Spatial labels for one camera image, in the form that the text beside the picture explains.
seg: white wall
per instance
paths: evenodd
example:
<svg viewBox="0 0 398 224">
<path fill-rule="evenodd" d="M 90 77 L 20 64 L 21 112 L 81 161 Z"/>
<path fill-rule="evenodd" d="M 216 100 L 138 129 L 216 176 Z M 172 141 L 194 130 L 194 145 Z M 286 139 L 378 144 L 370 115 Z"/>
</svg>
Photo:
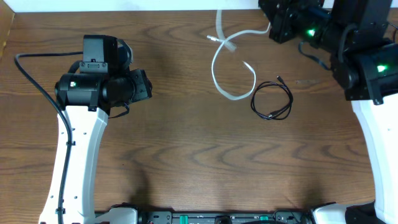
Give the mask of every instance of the white wall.
<svg viewBox="0 0 398 224">
<path fill-rule="evenodd" d="M 14 12 L 258 9 L 258 0 L 4 0 Z M 334 0 L 325 0 L 331 8 Z M 398 0 L 393 0 L 398 7 Z"/>
</svg>

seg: wooden table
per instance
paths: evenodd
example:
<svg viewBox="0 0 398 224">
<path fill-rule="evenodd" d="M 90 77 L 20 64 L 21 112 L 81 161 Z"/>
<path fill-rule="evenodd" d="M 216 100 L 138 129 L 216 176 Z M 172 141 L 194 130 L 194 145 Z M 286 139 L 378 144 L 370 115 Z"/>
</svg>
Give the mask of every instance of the wooden table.
<svg viewBox="0 0 398 224">
<path fill-rule="evenodd" d="M 252 75 L 294 94 L 285 121 L 263 121 L 250 98 L 229 101 L 211 79 L 218 47 L 215 11 L 17 14 L 0 64 L 1 223 L 35 223 L 50 188 L 57 149 L 57 116 L 17 70 L 17 53 L 72 52 L 84 34 L 124 39 L 134 50 L 131 68 L 153 83 L 153 98 L 128 116 L 109 121 L 99 151 L 95 208 L 121 202 L 144 208 L 264 211 L 323 202 L 369 202 L 374 185 L 361 127 L 330 72 L 301 56 L 299 40 L 279 45 L 266 35 L 234 40 L 216 63 L 220 85 L 245 93 Z M 261 11 L 224 12 L 226 35 L 265 29 Z M 310 50 L 328 61 L 327 54 Z M 24 58 L 23 66 L 53 96 L 54 84 L 81 55 Z M 256 97 L 263 111 L 287 101 L 278 88 Z M 122 109 L 115 109 L 117 114 Z"/>
</svg>

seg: green light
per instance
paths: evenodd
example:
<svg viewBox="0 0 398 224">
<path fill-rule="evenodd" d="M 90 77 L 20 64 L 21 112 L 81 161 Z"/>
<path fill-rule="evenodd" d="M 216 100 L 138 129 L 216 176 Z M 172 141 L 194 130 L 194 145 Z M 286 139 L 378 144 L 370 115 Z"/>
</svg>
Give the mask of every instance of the green light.
<svg viewBox="0 0 398 224">
<path fill-rule="evenodd" d="M 388 68 L 388 67 L 385 66 L 385 65 L 379 65 L 379 66 L 377 66 L 377 70 L 378 70 L 379 72 L 383 72 L 383 71 L 385 71 L 387 68 Z"/>
<path fill-rule="evenodd" d="M 313 36 L 315 35 L 315 30 L 314 30 L 314 29 L 308 30 L 307 33 L 308 33 L 311 37 L 313 37 Z"/>
</svg>

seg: white strap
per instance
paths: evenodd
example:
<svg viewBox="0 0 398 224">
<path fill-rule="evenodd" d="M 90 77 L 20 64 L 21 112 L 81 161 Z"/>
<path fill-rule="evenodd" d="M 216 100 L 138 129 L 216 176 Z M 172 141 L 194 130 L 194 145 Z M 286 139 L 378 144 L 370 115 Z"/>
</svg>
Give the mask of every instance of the white strap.
<svg viewBox="0 0 398 224">
<path fill-rule="evenodd" d="M 221 10 L 217 11 L 216 27 L 217 27 L 217 24 L 219 25 L 219 27 L 221 27 Z M 233 38 L 239 36 L 239 35 L 242 35 L 242 34 L 266 34 L 266 33 L 268 33 L 268 31 L 269 31 L 270 28 L 271 28 L 271 23 L 268 24 L 268 28 L 267 28 L 267 30 L 265 30 L 265 31 L 258 31 L 258 30 L 243 30 L 243 31 L 237 32 L 237 33 L 235 33 L 235 34 L 229 36 L 229 37 L 228 37 L 227 39 L 225 39 L 225 40 L 220 40 L 220 39 L 223 39 L 223 38 L 224 38 L 224 34 L 223 34 L 223 32 L 222 32 L 222 28 L 219 28 L 219 29 L 217 29 L 217 33 L 218 33 L 218 35 L 219 35 L 219 37 L 218 37 L 219 39 L 217 39 L 216 37 L 209 36 L 209 35 L 207 36 L 207 38 L 210 39 L 210 40 L 221 42 L 221 45 L 218 47 L 216 53 L 214 54 L 213 61 L 212 61 L 212 63 L 211 63 L 211 74 L 213 75 L 213 81 L 214 81 L 214 84 L 215 84 L 217 90 L 218 90 L 222 95 L 224 95 L 225 97 L 227 97 L 228 99 L 230 99 L 230 100 L 241 100 L 241 99 L 243 99 L 243 98 L 245 98 L 245 97 L 250 96 L 250 94 L 253 92 L 254 88 L 256 87 L 256 72 L 254 71 L 254 69 L 253 69 L 248 63 L 243 62 L 243 63 L 245 64 L 245 66 L 247 66 L 247 68 L 248 68 L 248 69 L 250 70 L 250 72 L 252 72 L 252 74 L 253 74 L 254 82 L 253 82 L 253 87 L 252 87 L 252 89 L 251 89 L 249 92 L 247 92 L 247 93 L 245 93 L 245 94 L 243 94 L 243 95 L 241 95 L 241 96 L 234 96 L 234 95 L 231 95 L 231 94 L 227 93 L 225 90 L 223 90 L 223 89 L 218 85 L 217 80 L 216 80 L 216 76 L 215 76 L 215 74 L 214 74 L 214 63 L 216 62 L 216 59 L 217 59 L 217 56 L 218 56 L 219 52 L 221 51 L 221 49 L 223 48 L 223 46 L 226 45 L 226 44 L 230 44 L 229 47 L 228 47 L 229 50 L 230 50 L 230 51 L 234 51 L 234 47 L 235 47 L 235 46 L 234 46 L 231 42 L 229 42 L 229 41 L 232 40 Z"/>
</svg>

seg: wooden edge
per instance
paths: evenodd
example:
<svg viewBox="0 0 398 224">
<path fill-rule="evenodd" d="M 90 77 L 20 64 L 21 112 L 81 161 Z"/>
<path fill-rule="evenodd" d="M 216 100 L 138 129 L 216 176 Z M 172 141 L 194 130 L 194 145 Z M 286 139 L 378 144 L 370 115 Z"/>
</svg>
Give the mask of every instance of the wooden edge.
<svg viewBox="0 0 398 224">
<path fill-rule="evenodd" d="M 14 11 L 10 9 L 4 0 L 0 0 L 0 61 L 4 48 L 6 47 L 14 16 Z"/>
</svg>

